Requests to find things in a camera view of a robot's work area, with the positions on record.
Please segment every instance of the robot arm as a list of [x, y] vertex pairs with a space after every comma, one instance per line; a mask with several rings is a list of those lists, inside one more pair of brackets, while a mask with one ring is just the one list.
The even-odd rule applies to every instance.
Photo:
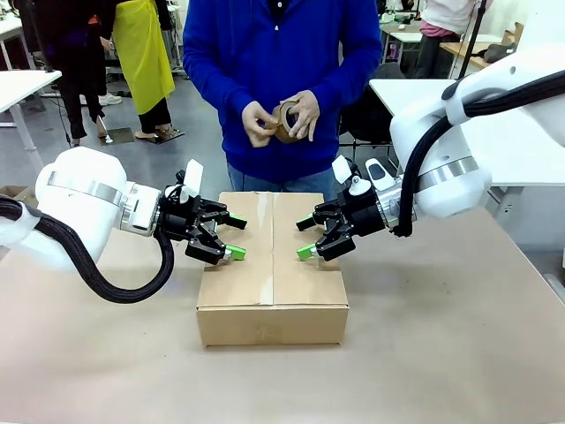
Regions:
[[425, 215], [452, 216], [477, 206], [491, 185], [488, 170], [473, 158], [460, 125], [473, 117], [523, 108], [555, 142], [565, 147], [565, 48], [517, 52], [485, 70], [460, 79], [441, 97], [417, 103], [396, 115], [390, 133], [404, 174], [392, 178], [372, 159], [371, 184], [338, 158], [334, 172], [348, 187], [337, 200], [319, 205], [301, 223], [303, 230], [325, 224], [322, 238], [298, 251], [331, 260], [355, 249], [361, 237], [388, 227], [409, 237], [414, 204]]
[[[177, 183], [164, 192], [126, 181], [113, 156], [88, 148], [63, 152], [47, 165], [36, 182], [39, 210], [0, 196], [0, 246], [23, 250], [56, 269], [75, 269], [101, 297], [116, 303], [135, 303], [155, 294], [174, 266], [171, 240], [188, 240], [185, 254], [217, 264], [243, 260], [245, 250], [226, 246], [215, 228], [227, 224], [244, 229], [221, 203], [200, 197], [202, 166], [190, 161], [177, 174]], [[113, 227], [155, 237], [162, 266], [146, 286], [120, 289], [95, 266]]]

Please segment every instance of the white shirt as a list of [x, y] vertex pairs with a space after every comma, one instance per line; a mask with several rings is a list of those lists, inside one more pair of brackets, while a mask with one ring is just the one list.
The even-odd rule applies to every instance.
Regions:
[[[428, 24], [463, 34], [471, 22], [473, 12], [478, 9], [480, 0], [425, 0], [422, 19]], [[493, 0], [486, 2], [490, 7]]]

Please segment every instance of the black chair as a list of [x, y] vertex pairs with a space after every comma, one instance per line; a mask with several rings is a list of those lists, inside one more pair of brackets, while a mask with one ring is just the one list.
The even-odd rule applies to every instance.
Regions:
[[[402, 80], [405, 77], [398, 64], [390, 63], [382, 64], [372, 78]], [[398, 165], [390, 159], [390, 148], [393, 147], [389, 130], [391, 120], [392, 115], [386, 106], [367, 85], [359, 100], [342, 109], [339, 135], [349, 133], [353, 137], [353, 142], [340, 143], [340, 147], [353, 148], [353, 162], [359, 147], [386, 147], [388, 161], [397, 169]]]

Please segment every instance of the green fingertip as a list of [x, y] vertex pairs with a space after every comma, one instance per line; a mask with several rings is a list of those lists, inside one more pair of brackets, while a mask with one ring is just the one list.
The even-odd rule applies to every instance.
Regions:
[[309, 258], [313, 257], [312, 250], [316, 248], [315, 244], [311, 244], [309, 246], [302, 247], [297, 250], [297, 255], [299, 260], [306, 261]]
[[226, 249], [231, 251], [231, 259], [234, 261], [242, 261], [245, 259], [245, 254], [247, 254], [247, 251], [241, 247], [226, 246]]
[[297, 223], [304, 223], [304, 222], [308, 221], [309, 219], [312, 219], [312, 214], [310, 214], [309, 216], [307, 216], [304, 219], [301, 219], [300, 221], [297, 221]]
[[247, 222], [247, 220], [242, 218], [241, 216], [237, 216], [237, 215], [233, 215], [233, 214], [230, 214], [230, 218], [237, 219], [238, 221], [242, 221], [244, 223]]

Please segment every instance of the cardboard box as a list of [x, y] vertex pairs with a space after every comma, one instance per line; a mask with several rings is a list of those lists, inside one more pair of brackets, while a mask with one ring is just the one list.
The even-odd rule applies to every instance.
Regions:
[[323, 202], [321, 194], [222, 193], [244, 231], [219, 227], [227, 244], [247, 249], [244, 261], [206, 267], [197, 318], [202, 344], [337, 344], [349, 306], [337, 261], [300, 261], [297, 249], [320, 228], [300, 232], [296, 221]]
[[32, 187], [5, 185], [0, 187], [0, 194], [11, 197], [16, 201], [23, 201], [32, 208], [37, 208], [38, 201], [35, 198], [35, 191]]

